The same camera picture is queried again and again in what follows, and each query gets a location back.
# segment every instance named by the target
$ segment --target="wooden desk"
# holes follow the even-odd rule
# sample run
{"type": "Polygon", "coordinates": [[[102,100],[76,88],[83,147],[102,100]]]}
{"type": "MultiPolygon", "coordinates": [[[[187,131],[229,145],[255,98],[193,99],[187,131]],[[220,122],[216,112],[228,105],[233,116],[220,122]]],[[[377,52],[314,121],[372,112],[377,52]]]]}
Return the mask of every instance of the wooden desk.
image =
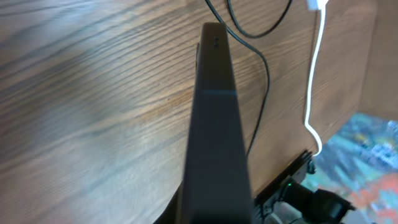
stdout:
{"type": "Polygon", "coordinates": [[[398,1],[378,0],[359,110],[398,120],[398,1]]]}
{"type": "MultiPolygon", "coordinates": [[[[252,33],[286,3],[233,1],[252,33]]],[[[224,1],[213,4],[231,25],[224,1]]],[[[324,141],[358,108],[376,10],[373,0],[328,4],[310,121],[324,141]]],[[[249,156],[254,194],[302,150],[315,150],[303,107],[317,20],[295,0],[271,35],[248,40],[272,77],[249,156]]],[[[181,180],[196,43],[209,21],[196,0],[1,1],[1,223],[155,220],[181,180]]],[[[248,145],[265,69],[230,43],[248,145]]]]}

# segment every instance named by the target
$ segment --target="cable connector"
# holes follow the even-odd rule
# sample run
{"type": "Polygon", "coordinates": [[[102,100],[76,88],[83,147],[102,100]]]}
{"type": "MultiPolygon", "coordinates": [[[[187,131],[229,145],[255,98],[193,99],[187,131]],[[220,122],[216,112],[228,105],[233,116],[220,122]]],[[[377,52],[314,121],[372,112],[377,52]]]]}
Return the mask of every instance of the cable connector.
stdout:
{"type": "Polygon", "coordinates": [[[321,10],[325,8],[328,0],[307,0],[308,10],[321,10]]]}

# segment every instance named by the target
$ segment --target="colorful rug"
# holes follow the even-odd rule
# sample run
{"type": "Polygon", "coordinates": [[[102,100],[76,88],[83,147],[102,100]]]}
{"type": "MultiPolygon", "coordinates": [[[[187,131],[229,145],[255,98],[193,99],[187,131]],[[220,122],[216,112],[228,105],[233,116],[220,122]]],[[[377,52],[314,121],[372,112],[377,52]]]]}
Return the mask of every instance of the colorful rug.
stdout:
{"type": "Polygon", "coordinates": [[[315,158],[303,185],[338,193],[369,223],[398,223],[398,122],[355,114],[315,158]]]}

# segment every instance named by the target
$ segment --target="white charging cable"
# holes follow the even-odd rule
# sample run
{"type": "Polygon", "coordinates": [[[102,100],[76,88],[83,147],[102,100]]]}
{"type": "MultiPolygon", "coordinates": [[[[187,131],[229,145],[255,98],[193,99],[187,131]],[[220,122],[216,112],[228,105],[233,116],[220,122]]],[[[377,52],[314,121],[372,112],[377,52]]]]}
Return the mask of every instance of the white charging cable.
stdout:
{"type": "Polygon", "coordinates": [[[282,220],[275,213],[272,212],[271,217],[274,218],[275,222],[277,222],[278,224],[284,224],[282,220]]]}
{"type": "Polygon", "coordinates": [[[308,120],[310,119],[310,112],[311,112],[311,95],[312,95],[311,92],[312,92],[313,74],[315,72],[315,64],[317,63],[319,48],[321,46],[323,30],[325,28],[326,5],[324,5],[320,9],[320,14],[321,14],[321,21],[320,21],[320,25],[319,25],[319,34],[318,34],[317,44],[315,46],[315,50],[314,50],[312,61],[311,61],[311,69],[310,69],[310,74],[309,74],[309,78],[308,78],[308,88],[307,88],[307,103],[306,103],[305,117],[304,117],[304,126],[312,134],[312,136],[315,138],[315,140],[317,141],[317,144],[318,144],[318,152],[316,154],[314,154],[313,156],[317,156],[322,152],[321,138],[319,137],[319,134],[317,133],[317,131],[313,127],[311,127],[308,120]]]}

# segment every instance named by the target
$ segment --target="black cable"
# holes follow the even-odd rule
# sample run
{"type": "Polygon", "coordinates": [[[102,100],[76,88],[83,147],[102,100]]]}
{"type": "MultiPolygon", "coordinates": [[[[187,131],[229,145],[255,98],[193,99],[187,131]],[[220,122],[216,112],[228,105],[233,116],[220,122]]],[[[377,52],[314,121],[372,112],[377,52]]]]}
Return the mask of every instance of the black cable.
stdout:
{"type": "MultiPolygon", "coordinates": [[[[214,14],[214,16],[218,19],[219,22],[224,23],[223,19],[221,18],[221,16],[217,13],[216,9],[213,7],[213,5],[211,4],[210,0],[205,0],[207,3],[207,6],[210,8],[210,10],[212,11],[212,13],[214,14]]],[[[228,31],[229,34],[231,34],[232,37],[234,37],[239,43],[243,44],[245,47],[247,47],[248,49],[252,50],[254,53],[258,54],[258,56],[260,56],[260,58],[262,59],[262,61],[264,62],[264,65],[266,66],[266,72],[267,72],[267,90],[266,90],[266,94],[264,95],[264,98],[262,100],[262,104],[261,104],[261,109],[260,109],[260,114],[259,114],[259,118],[257,120],[257,124],[256,127],[254,128],[254,132],[253,132],[253,136],[251,138],[250,141],[250,145],[248,148],[248,152],[246,154],[246,156],[249,156],[249,153],[253,147],[253,143],[254,140],[256,138],[257,135],[257,131],[259,129],[260,126],[260,122],[261,122],[261,117],[262,117],[262,112],[264,111],[264,107],[266,105],[266,101],[268,98],[268,93],[269,93],[269,87],[271,85],[271,78],[269,76],[269,68],[268,68],[268,63],[266,58],[263,56],[263,54],[255,49],[253,46],[251,46],[250,44],[246,43],[245,41],[243,41],[240,37],[238,37],[228,26],[226,26],[226,29],[228,31]]]]}
{"type": "Polygon", "coordinates": [[[229,12],[229,14],[230,14],[230,16],[231,16],[231,19],[232,19],[232,21],[234,22],[234,24],[235,24],[236,28],[238,29],[238,31],[239,31],[240,33],[242,33],[243,35],[245,35],[246,37],[256,39],[256,38],[264,37],[265,35],[271,33],[277,26],[279,26],[280,22],[282,22],[282,20],[283,20],[284,17],[286,16],[287,11],[289,10],[290,5],[292,4],[292,1],[293,1],[293,0],[289,0],[289,2],[287,3],[287,6],[286,6],[286,8],[285,8],[285,11],[282,13],[282,15],[280,16],[279,20],[278,20],[270,29],[268,29],[267,31],[265,31],[265,32],[263,32],[263,33],[261,33],[261,34],[257,34],[257,35],[248,34],[246,31],[244,31],[244,30],[242,29],[242,27],[239,25],[238,21],[236,20],[234,11],[233,11],[233,9],[232,9],[231,0],[227,0],[227,1],[226,1],[226,4],[227,4],[228,12],[229,12]]]}
{"type": "Polygon", "coordinates": [[[299,221],[300,219],[302,219],[302,217],[301,217],[301,218],[296,218],[295,220],[291,221],[289,224],[293,224],[293,223],[295,223],[296,221],[299,221]]]}

